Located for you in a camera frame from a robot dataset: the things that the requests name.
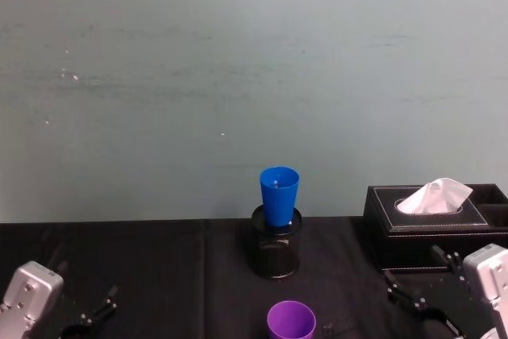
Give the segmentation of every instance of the wall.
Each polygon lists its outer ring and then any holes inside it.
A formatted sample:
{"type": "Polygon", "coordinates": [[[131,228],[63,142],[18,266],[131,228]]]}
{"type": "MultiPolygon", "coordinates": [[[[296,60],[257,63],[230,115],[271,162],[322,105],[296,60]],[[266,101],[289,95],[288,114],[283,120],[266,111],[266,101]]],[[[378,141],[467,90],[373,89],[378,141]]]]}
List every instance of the wall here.
{"type": "Polygon", "coordinates": [[[306,215],[508,191],[507,0],[0,0],[3,222],[306,215]]]}

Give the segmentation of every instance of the pen holder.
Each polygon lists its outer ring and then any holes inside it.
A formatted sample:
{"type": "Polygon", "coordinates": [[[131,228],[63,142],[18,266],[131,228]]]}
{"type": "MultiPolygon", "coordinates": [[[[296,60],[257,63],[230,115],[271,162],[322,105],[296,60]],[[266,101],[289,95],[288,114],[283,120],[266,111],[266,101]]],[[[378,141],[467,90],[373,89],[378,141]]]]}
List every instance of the pen holder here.
{"type": "Polygon", "coordinates": [[[300,212],[294,208],[290,224],[275,228],[266,224],[263,206],[258,206],[250,222],[249,255],[254,272],[268,279],[283,279],[296,273],[300,266],[300,212]]]}

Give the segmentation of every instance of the tissue box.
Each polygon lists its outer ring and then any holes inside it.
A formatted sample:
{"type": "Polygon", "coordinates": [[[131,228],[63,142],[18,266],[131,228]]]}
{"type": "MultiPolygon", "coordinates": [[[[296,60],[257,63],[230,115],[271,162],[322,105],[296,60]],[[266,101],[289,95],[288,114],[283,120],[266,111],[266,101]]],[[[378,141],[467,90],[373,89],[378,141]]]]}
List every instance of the tissue box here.
{"type": "Polygon", "coordinates": [[[473,192],[454,214],[408,215],[397,204],[423,187],[369,187],[364,225],[379,269],[443,270],[430,248],[462,257],[490,243],[508,247],[508,198],[495,184],[468,184],[473,192]]]}

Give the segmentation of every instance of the white tissue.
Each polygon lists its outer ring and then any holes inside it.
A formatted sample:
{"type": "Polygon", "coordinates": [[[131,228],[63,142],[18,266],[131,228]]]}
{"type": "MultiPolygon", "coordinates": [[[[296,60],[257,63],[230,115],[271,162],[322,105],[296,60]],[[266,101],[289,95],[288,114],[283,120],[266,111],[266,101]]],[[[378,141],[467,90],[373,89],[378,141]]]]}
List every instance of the white tissue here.
{"type": "Polygon", "coordinates": [[[472,191],[453,179],[436,179],[400,202],[397,209],[404,214],[452,214],[472,191]]]}

